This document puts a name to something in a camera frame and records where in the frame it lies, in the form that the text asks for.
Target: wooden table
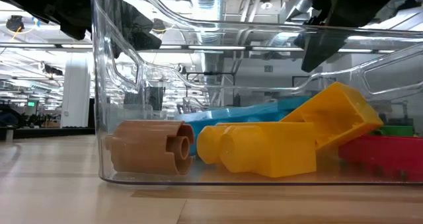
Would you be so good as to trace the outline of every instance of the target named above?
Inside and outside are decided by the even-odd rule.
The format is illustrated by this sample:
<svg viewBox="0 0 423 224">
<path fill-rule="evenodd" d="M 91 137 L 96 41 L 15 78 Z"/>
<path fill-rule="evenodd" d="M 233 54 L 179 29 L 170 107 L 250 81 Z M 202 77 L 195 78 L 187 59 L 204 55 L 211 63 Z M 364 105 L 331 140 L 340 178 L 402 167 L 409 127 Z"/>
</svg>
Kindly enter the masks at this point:
<svg viewBox="0 0 423 224">
<path fill-rule="evenodd" d="M 94 136 L 0 143 L 0 223 L 423 223 L 413 186 L 118 186 Z"/>
</svg>

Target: wooden tabletop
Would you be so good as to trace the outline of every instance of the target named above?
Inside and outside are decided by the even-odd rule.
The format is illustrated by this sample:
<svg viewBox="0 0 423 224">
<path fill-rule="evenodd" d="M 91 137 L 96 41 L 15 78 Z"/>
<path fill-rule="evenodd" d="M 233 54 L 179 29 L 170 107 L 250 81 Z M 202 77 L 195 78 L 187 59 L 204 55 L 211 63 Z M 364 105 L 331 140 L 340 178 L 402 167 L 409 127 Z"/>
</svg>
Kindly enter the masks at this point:
<svg viewBox="0 0 423 224">
<path fill-rule="evenodd" d="M 0 223 L 423 223 L 418 186 L 119 186 L 94 136 L 0 143 Z"/>
</svg>

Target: exposed ductwork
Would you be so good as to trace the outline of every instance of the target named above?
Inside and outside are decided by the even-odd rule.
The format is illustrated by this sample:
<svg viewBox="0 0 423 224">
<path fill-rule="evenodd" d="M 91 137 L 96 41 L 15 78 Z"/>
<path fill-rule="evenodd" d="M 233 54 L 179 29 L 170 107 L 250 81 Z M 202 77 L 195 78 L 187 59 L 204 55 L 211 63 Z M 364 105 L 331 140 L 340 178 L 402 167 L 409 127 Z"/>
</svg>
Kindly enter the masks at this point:
<svg viewBox="0 0 423 224">
<path fill-rule="evenodd" d="M 194 8 L 194 18 L 198 20 L 222 20 L 223 0 L 191 0 Z M 220 45 L 222 35 L 214 32 L 197 33 L 198 42 L 201 45 Z M 223 54 L 215 52 L 204 52 L 201 54 L 201 63 L 203 72 L 223 72 Z M 221 75 L 205 75 L 204 81 L 207 85 L 215 85 L 222 80 Z M 209 90 L 209 97 L 217 98 L 215 91 Z"/>
</svg>

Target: brown cylindrical block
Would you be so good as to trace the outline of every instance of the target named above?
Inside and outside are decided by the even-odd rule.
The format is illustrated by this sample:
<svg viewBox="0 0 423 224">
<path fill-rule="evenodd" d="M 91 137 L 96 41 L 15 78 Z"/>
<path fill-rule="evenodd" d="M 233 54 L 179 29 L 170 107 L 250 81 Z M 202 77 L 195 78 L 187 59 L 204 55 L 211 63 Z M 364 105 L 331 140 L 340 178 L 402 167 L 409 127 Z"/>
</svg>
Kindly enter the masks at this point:
<svg viewBox="0 0 423 224">
<path fill-rule="evenodd" d="M 184 122 L 128 120 L 103 141 L 118 172 L 186 174 L 192 164 L 188 152 L 194 132 Z"/>
</svg>

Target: white column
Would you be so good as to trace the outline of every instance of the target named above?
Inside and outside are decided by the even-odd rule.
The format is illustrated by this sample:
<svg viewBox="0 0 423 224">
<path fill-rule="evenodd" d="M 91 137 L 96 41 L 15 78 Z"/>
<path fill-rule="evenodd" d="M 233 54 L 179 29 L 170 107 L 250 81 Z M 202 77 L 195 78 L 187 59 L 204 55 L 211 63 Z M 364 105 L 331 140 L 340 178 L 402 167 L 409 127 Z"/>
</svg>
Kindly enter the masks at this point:
<svg viewBox="0 0 423 224">
<path fill-rule="evenodd" d="M 90 73 L 88 53 L 71 53 L 66 61 L 60 127 L 88 124 Z"/>
</svg>

